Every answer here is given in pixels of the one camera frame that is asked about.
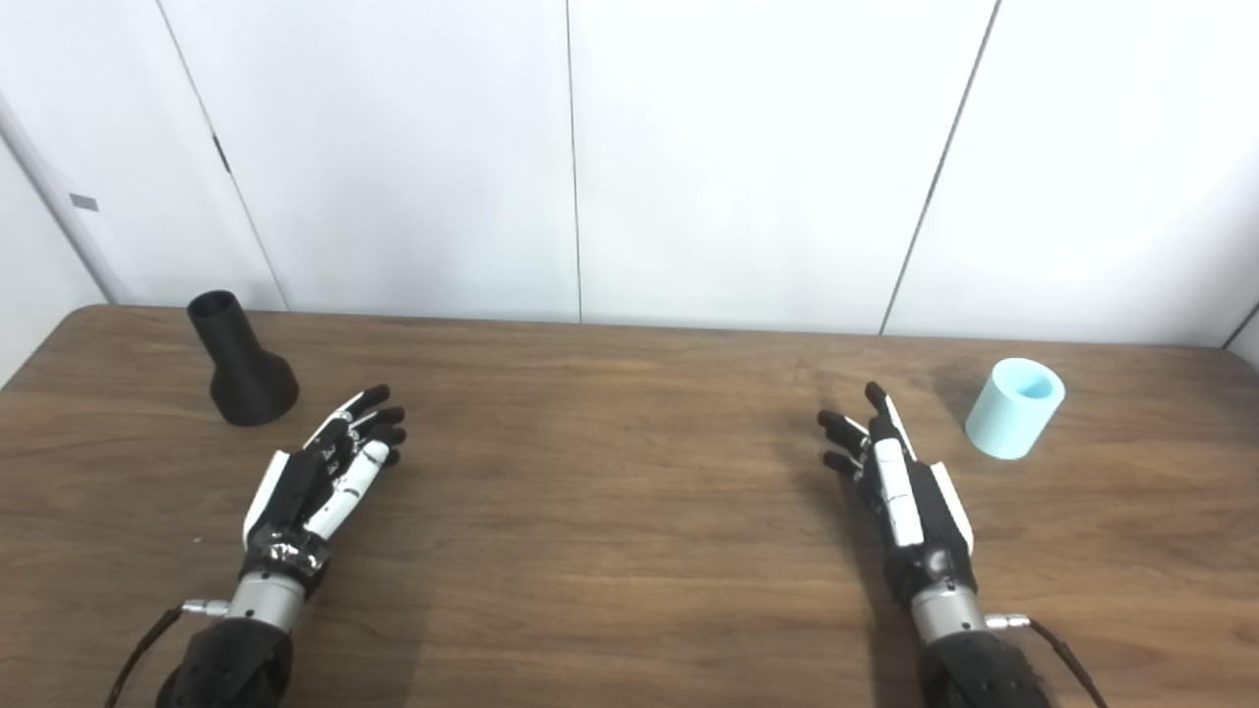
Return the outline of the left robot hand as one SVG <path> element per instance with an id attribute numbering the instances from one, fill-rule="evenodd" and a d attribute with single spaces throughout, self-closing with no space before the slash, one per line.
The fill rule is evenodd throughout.
<path id="1" fill-rule="evenodd" d="M 296 582 L 306 597 L 324 583 L 331 538 L 383 470 L 400 460 L 405 411 L 390 385 L 371 385 L 332 409 L 300 448 L 269 459 L 242 527 L 240 574 Z"/>

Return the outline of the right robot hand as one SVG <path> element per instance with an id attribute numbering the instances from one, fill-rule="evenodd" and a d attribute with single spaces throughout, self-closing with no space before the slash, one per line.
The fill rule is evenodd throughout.
<path id="1" fill-rule="evenodd" d="M 867 382 L 867 423 L 821 409 L 815 421 L 832 443 L 823 466 L 851 484 L 871 511 L 883 544 L 890 595 L 909 608 L 930 587 L 980 591 L 973 569 L 973 529 L 954 484 L 940 464 L 917 455 L 893 397 Z"/>

